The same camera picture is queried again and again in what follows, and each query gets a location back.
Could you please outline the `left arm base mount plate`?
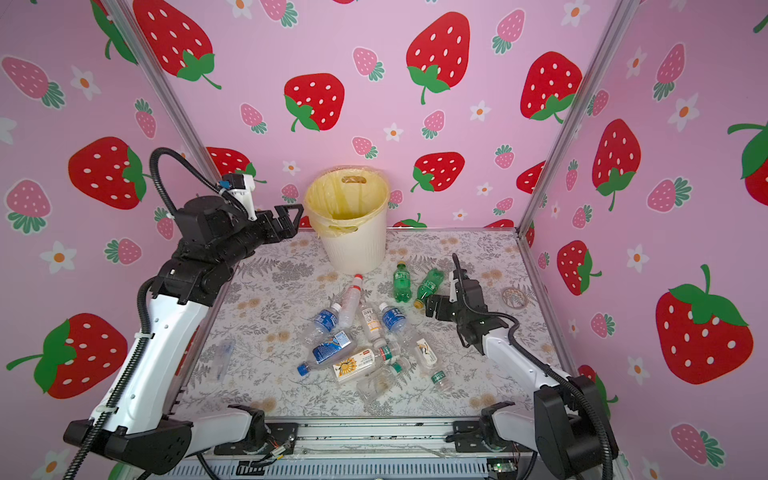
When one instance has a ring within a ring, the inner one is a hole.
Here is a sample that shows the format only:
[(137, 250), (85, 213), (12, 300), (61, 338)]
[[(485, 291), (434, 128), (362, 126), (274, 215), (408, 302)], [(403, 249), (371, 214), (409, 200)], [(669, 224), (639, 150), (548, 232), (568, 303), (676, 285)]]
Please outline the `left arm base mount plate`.
[(291, 455), (298, 437), (299, 424), (294, 422), (269, 422), (255, 434), (236, 443), (225, 443), (213, 450), (217, 456), (246, 455), (266, 457), (278, 450), (277, 455)]

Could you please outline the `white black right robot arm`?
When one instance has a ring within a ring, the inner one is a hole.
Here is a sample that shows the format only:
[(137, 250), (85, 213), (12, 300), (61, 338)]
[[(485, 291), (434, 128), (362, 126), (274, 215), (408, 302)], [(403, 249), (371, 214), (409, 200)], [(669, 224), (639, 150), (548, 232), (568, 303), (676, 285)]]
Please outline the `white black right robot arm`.
[(619, 448), (597, 385), (584, 375), (566, 375), (528, 350), (515, 336), (519, 320), (490, 311), (478, 281), (459, 278), (450, 290), (429, 296), (425, 315), (453, 323), (464, 347), (495, 362), (532, 397), (530, 417), (511, 404), (494, 407), (486, 416), (491, 438), (529, 448), (557, 479), (590, 472), (612, 479)]

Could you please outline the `green soda bottle yellow cap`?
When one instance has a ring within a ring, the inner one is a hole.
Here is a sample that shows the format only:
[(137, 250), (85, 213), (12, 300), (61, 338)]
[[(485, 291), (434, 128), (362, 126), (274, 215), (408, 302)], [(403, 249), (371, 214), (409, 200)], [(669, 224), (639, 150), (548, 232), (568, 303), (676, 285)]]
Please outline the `green soda bottle yellow cap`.
[(399, 303), (407, 303), (412, 298), (411, 275), (404, 261), (398, 262), (393, 274), (393, 296)]

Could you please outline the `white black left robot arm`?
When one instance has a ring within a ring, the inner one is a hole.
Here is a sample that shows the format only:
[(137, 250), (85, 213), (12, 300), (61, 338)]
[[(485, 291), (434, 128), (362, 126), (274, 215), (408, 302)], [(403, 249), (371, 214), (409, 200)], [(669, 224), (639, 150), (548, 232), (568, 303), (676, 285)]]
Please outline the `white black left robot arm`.
[(140, 330), (104, 402), (88, 420), (71, 422), (66, 443), (77, 447), (65, 478), (76, 477), (90, 453), (163, 475), (182, 459), (224, 444), (260, 449), (269, 437), (262, 413), (230, 405), (219, 414), (173, 420), (165, 401), (196, 331), (236, 265), (264, 244), (294, 237), (303, 207), (278, 205), (249, 217), (230, 196), (203, 196), (174, 214), (182, 238), (137, 294)]

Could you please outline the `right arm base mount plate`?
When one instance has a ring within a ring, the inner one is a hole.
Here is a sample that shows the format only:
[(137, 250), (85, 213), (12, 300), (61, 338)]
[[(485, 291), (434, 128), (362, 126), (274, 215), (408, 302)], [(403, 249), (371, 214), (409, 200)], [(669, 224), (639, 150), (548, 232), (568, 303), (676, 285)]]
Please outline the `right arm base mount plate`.
[(459, 453), (530, 453), (531, 449), (507, 440), (488, 440), (478, 419), (458, 420), (445, 437)]

